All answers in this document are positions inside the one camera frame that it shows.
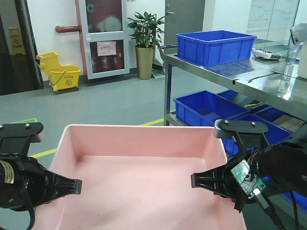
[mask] red pipe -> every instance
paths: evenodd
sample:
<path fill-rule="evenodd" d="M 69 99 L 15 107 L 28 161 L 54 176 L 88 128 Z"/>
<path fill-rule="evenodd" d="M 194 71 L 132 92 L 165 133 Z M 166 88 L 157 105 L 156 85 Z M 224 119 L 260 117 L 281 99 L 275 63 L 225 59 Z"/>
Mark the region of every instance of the red pipe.
<path fill-rule="evenodd" d="M 81 32 L 81 26 L 56 26 L 56 32 L 58 33 L 66 33 L 66 32 Z"/>

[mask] gold plant pot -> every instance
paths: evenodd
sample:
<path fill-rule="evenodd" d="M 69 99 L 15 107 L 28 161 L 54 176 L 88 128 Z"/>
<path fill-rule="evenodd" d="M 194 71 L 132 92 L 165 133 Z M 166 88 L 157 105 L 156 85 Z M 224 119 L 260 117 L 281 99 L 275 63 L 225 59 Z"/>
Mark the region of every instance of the gold plant pot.
<path fill-rule="evenodd" d="M 135 47 L 138 78 L 148 80 L 152 77 L 154 49 Z"/>

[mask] fire hydrant cabinet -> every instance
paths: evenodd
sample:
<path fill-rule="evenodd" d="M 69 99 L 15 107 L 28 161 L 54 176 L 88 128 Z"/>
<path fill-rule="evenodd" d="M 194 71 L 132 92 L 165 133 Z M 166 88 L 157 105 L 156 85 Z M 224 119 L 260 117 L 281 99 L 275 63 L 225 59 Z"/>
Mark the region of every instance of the fire hydrant cabinet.
<path fill-rule="evenodd" d="M 88 79 L 129 73 L 126 0 L 75 0 Z"/>

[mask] stainless steel shelf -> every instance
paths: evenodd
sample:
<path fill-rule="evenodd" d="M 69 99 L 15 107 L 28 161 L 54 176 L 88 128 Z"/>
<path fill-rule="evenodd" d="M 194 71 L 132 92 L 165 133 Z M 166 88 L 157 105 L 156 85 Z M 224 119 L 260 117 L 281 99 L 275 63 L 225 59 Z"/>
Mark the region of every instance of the stainless steel shelf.
<path fill-rule="evenodd" d="M 204 68 L 182 60 L 176 55 L 164 55 L 166 64 L 165 74 L 165 124 L 168 125 L 171 100 L 172 67 L 176 66 L 196 76 L 207 79 L 245 96 L 271 105 L 286 113 L 307 120 L 307 80 L 296 76 L 296 67 L 293 75 L 289 76 L 289 90 L 280 92 L 279 88 L 284 81 L 284 62 L 252 60 L 228 63 L 219 66 Z"/>
<path fill-rule="evenodd" d="M 172 125 L 175 126 L 187 126 L 185 123 L 183 123 L 182 121 L 180 121 L 174 113 L 168 113 L 164 115 L 164 121 L 165 122 L 169 122 Z"/>

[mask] yellow mop bucket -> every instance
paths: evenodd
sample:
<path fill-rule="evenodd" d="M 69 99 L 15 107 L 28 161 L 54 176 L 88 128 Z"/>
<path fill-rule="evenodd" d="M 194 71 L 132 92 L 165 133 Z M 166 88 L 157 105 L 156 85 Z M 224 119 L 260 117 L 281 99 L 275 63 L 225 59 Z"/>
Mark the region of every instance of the yellow mop bucket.
<path fill-rule="evenodd" d="M 59 64 L 59 54 L 55 51 L 40 54 L 36 56 L 39 68 L 48 76 L 51 76 L 50 71 L 61 67 Z"/>
<path fill-rule="evenodd" d="M 60 66 L 50 70 L 49 85 L 53 91 L 78 87 L 81 69 L 78 66 Z"/>

